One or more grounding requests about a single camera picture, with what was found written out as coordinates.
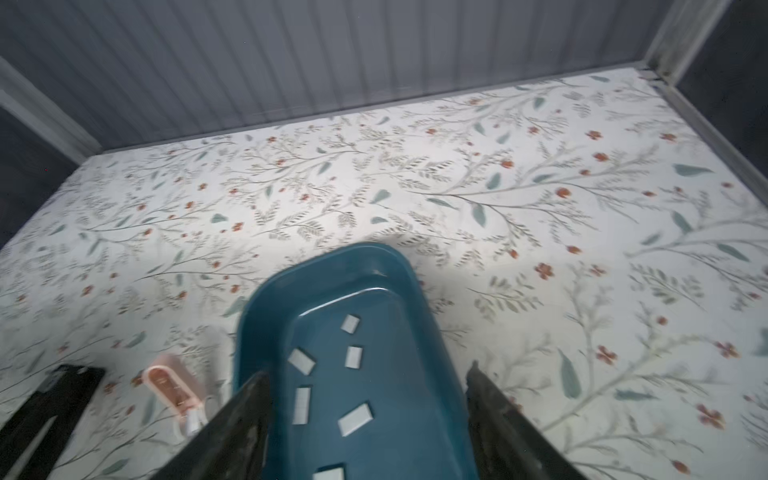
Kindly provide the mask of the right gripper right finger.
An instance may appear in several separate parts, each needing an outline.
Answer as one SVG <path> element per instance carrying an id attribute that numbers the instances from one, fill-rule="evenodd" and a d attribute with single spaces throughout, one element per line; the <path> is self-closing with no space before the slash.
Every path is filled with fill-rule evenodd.
<path id="1" fill-rule="evenodd" d="M 484 480 L 585 480 L 473 363 L 466 375 L 468 429 Z"/>

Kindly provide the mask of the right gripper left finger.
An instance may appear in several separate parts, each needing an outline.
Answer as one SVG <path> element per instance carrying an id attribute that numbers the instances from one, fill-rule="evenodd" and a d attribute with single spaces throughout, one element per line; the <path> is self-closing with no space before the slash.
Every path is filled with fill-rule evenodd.
<path id="1" fill-rule="evenodd" d="M 154 477 L 260 479 L 266 463 L 271 413 L 269 375 L 259 371 Z"/>

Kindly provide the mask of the pink mini stapler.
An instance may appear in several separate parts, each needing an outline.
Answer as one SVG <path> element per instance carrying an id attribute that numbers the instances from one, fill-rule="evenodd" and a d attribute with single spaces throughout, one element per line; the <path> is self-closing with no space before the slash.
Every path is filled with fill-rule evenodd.
<path id="1" fill-rule="evenodd" d="M 207 423 L 206 395 L 196 377 L 172 354 L 161 354 L 143 371 L 144 384 L 171 410 L 182 438 Z"/>

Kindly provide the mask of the black stapler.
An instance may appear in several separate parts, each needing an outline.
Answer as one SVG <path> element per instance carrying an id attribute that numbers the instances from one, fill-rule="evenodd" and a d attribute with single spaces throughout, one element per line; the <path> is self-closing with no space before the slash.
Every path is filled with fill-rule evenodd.
<path id="1" fill-rule="evenodd" d="M 106 370 L 63 364 L 1 429 L 1 477 L 46 479 L 53 471 Z"/>

